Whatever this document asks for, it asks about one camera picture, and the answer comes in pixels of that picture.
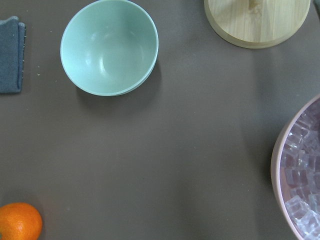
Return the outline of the orange fruit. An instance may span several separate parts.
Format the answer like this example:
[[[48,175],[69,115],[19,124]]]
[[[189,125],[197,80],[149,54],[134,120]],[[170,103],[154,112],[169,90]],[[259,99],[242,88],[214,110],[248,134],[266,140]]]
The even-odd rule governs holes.
[[[37,240],[42,227],[39,211],[28,203],[10,203],[0,208],[1,240]]]

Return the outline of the mint green bowl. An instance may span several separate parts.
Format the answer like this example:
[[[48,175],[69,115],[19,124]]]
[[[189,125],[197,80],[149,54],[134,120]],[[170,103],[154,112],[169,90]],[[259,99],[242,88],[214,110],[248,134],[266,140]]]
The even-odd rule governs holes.
[[[152,73],[159,51],[151,16],[129,0],[98,0],[69,21],[60,59],[70,81],[97,96],[129,93]]]

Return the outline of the wooden cup tree stand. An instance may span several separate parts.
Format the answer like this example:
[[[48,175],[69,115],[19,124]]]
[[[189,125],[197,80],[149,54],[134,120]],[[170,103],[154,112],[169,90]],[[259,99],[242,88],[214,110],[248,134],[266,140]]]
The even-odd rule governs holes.
[[[247,49],[281,44],[303,25],[310,0],[206,0],[205,15],[225,41]]]

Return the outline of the pink bowl of ice cubes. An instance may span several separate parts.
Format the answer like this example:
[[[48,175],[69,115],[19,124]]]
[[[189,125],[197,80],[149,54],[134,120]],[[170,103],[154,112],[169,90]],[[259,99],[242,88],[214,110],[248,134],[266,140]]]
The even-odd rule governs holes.
[[[320,97],[304,105],[275,142],[270,174],[276,201],[299,240],[320,238]]]

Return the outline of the grey folded cloth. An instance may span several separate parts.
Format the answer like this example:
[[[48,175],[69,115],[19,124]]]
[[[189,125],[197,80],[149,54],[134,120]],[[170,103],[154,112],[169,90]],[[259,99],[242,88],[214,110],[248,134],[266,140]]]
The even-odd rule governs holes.
[[[17,16],[0,21],[0,92],[22,90],[26,25]]]

